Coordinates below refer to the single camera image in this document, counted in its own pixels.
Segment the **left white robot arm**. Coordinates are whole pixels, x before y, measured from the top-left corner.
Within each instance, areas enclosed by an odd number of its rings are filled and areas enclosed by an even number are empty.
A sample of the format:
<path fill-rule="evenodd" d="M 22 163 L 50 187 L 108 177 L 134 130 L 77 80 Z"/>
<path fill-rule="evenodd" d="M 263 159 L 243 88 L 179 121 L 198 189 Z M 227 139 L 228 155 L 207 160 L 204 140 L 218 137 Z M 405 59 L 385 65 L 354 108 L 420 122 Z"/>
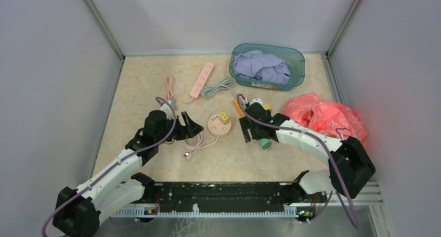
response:
<path fill-rule="evenodd" d="M 65 187 L 49 220 L 66 236 L 94 236 L 110 216 L 127 204 L 151 202 L 155 181 L 138 170 L 159 151 L 159 145 L 195 137 L 204 127 L 186 112 L 154 110 L 121 153 L 102 171 L 76 188 Z"/>

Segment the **yellow charger front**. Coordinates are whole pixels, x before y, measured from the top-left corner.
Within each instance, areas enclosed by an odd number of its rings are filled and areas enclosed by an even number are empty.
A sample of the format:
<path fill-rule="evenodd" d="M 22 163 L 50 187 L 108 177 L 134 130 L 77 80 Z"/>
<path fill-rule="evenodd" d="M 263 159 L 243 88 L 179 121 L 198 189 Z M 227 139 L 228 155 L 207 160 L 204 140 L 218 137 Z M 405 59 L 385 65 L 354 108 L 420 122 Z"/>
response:
<path fill-rule="evenodd" d="M 225 112 L 219 114 L 219 119 L 224 125 L 227 125 L 230 122 L 229 116 Z"/>

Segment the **orange power strip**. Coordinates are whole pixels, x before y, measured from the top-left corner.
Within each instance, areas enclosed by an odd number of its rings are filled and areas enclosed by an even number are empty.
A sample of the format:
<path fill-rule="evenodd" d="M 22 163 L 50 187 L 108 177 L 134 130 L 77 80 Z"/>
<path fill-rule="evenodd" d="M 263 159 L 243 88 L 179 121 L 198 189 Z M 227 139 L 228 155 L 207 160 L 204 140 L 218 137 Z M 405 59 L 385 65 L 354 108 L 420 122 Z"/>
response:
<path fill-rule="evenodd" d="M 237 93 L 234 91 L 234 81 L 226 77 L 222 79 L 219 83 L 213 86 L 207 86 L 201 89 L 200 95 L 203 99 L 211 99 L 217 92 L 221 90 L 228 90 L 233 95 L 233 105 L 236 108 L 236 111 L 238 112 L 240 117 L 245 117 L 244 113 L 239 107 L 239 103 L 237 100 Z"/>

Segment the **green charger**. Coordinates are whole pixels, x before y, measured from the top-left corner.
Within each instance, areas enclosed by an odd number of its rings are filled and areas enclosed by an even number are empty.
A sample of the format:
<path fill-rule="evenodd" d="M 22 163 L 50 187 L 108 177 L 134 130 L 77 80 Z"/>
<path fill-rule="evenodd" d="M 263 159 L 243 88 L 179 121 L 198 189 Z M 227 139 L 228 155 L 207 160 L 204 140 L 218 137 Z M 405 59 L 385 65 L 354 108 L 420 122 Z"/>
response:
<path fill-rule="evenodd" d="M 260 139 L 259 141 L 258 141 L 258 143 L 259 143 L 259 145 L 260 145 L 260 147 L 263 149 L 263 150 L 270 150 L 271 149 L 271 146 L 272 146 L 272 141 L 270 140 L 270 139 L 266 139 L 266 138 L 264 138 L 264 139 Z"/>

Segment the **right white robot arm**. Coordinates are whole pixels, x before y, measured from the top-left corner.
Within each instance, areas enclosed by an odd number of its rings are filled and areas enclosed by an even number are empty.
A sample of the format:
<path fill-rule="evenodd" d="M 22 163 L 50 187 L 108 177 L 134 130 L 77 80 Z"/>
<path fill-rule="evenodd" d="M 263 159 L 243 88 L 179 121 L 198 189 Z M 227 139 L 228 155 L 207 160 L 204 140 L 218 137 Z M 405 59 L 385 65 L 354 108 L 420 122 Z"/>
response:
<path fill-rule="evenodd" d="M 286 115 L 272 115 L 260 103 L 246 103 L 240 126 L 245 142 L 271 139 L 296 147 L 327 165 L 305 172 L 296 180 L 293 196 L 306 202 L 314 193 L 336 191 L 354 199 L 375 173 L 375 166 L 361 142 L 354 138 L 329 137 L 301 126 Z"/>

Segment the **pink round power strip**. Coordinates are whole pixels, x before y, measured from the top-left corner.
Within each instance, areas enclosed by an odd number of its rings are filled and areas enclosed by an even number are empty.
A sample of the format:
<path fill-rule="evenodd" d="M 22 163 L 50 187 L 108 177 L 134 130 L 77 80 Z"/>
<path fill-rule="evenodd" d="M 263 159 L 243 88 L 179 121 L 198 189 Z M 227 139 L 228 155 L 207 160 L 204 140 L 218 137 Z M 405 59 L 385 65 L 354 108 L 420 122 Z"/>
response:
<path fill-rule="evenodd" d="M 205 141 L 205 135 L 199 133 L 194 138 L 190 140 L 184 140 L 180 143 L 181 149 L 184 151 L 184 158 L 186 161 L 191 161 L 196 153 L 202 149 L 211 147 L 216 144 L 220 138 L 227 136 L 232 129 L 232 122 L 230 120 L 229 124 L 224 125 L 220 119 L 219 114 L 212 115 L 207 122 L 207 130 L 211 136 L 214 137 L 212 142 Z"/>

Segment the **pink long power strip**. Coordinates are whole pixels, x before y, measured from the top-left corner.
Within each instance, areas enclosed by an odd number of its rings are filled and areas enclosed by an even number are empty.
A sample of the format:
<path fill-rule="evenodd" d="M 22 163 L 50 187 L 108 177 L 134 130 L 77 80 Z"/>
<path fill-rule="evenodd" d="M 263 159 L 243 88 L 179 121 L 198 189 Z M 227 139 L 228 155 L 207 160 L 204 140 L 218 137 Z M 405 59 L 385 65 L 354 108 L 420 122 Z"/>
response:
<path fill-rule="evenodd" d="M 173 93 L 173 85 L 175 83 L 174 76 L 168 75 L 164 80 L 164 85 L 166 88 L 165 99 L 166 100 L 174 99 L 174 100 L 176 100 L 180 103 L 183 103 L 183 104 L 189 104 L 189 103 L 193 102 L 194 100 L 196 100 L 200 96 L 202 88 L 205 86 L 207 79 L 209 78 L 213 69 L 214 69 L 214 63 L 207 62 L 205 64 L 201 73 L 199 74 L 198 78 L 196 79 L 191 91 L 189 92 L 189 97 L 190 97 L 189 101 L 182 101 L 177 98 L 177 96 Z"/>

